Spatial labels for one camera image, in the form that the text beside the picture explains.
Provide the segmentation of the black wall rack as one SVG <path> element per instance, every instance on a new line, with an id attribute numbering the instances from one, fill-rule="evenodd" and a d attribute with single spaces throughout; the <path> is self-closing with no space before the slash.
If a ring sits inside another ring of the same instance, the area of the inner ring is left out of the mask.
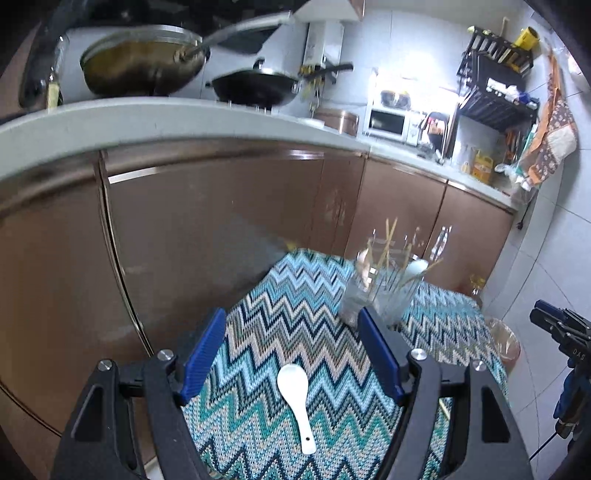
<path id="1" fill-rule="evenodd" d="M 532 123 L 540 108 L 526 91 L 532 53 L 478 26 L 468 33 L 457 71 L 460 114 L 499 132 Z"/>

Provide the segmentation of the brass coloured wok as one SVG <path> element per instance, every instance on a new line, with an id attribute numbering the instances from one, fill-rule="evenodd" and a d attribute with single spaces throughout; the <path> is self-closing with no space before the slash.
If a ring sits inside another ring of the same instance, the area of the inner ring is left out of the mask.
<path id="1" fill-rule="evenodd" d="M 99 97 L 167 96 L 197 77 L 211 47 L 293 21 L 290 12 L 264 15 L 224 27 L 205 38 L 168 25 L 132 27 L 88 47 L 80 66 L 87 87 Z"/>

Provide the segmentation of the brown rice cooker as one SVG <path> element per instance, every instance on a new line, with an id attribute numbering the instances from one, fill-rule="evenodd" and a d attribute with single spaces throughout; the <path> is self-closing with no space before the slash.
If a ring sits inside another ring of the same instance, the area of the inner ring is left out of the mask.
<path id="1" fill-rule="evenodd" d="M 318 108 L 312 115 L 325 123 L 325 127 L 337 130 L 341 134 L 356 137 L 359 131 L 360 117 L 342 109 Z"/>

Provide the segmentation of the white gas water heater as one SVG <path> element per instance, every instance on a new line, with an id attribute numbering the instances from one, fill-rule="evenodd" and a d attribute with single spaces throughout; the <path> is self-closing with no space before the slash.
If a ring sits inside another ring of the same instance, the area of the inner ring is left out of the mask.
<path id="1" fill-rule="evenodd" d="M 345 26 L 339 20 L 315 21 L 308 24 L 303 64 L 322 68 L 338 65 L 341 62 L 344 33 Z"/>

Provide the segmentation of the yellow detergent bottle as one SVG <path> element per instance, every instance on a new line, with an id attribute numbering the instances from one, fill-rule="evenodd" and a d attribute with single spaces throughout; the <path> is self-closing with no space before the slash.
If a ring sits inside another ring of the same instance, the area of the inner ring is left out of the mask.
<path id="1" fill-rule="evenodd" d="M 494 160 L 478 150 L 474 157 L 471 175 L 478 181 L 489 185 L 494 170 Z"/>

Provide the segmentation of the white ceramic soup spoon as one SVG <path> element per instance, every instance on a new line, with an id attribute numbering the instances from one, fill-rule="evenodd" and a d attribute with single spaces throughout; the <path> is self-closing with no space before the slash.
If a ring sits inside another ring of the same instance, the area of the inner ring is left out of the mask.
<path id="1" fill-rule="evenodd" d="M 297 422 L 301 437 L 301 453 L 311 455 L 317 452 L 314 434 L 307 412 L 308 375 L 301 366 L 287 364 L 280 368 L 276 377 L 277 388 L 290 407 Z"/>

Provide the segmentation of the zigzag patterned table mat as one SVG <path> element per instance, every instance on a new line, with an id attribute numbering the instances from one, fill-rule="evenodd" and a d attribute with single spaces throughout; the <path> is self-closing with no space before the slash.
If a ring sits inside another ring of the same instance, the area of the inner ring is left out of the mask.
<path id="1" fill-rule="evenodd" d="M 184 408 L 195 448 L 216 479 L 371 479 L 401 419 L 356 332 L 339 319 L 353 263 L 288 253 L 228 313 L 224 342 L 199 395 Z M 308 375 L 317 450 L 305 455 L 276 385 Z"/>

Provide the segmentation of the black wok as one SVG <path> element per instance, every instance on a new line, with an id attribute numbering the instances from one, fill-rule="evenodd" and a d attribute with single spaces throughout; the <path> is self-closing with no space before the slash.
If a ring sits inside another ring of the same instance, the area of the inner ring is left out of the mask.
<path id="1" fill-rule="evenodd" d="M 218 76 L 206 82 L 205 87 L 214 90 L 221 102 L 271 110 L 293 101 L 301 88 L 312 80 L 325 77 L 327 74 L 353 71 L 353 63 L 348 62 L 307 74 L 290 75 L 283 71 L 263 68 L 263 63 L 264 59 L 260 57 L 252 68 Z"/>

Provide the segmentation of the orange patterned hanging cloth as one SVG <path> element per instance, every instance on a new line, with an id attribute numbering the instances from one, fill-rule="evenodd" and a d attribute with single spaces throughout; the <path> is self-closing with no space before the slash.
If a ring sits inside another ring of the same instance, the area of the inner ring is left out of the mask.
<path id="1" fill-rule="evenodd" d="M 536 135 L 519 163 L 529 188 L 544 183 L 578 147 L 578 129 L 563 95 L 558 61 L 553 52 L 548 59 L 548 101 Z"/>

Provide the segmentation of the white microwave oven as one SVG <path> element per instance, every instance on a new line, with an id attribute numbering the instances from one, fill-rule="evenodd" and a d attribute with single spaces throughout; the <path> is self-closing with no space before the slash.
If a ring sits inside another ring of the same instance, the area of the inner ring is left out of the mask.
<path id="1" fill-rule="evenodd" d="M 372 104 L 367 108 L 363 134 L 388 141 L 417 146 L 419 127 L 424 115 L 413 110 L 402 110 Z"/>

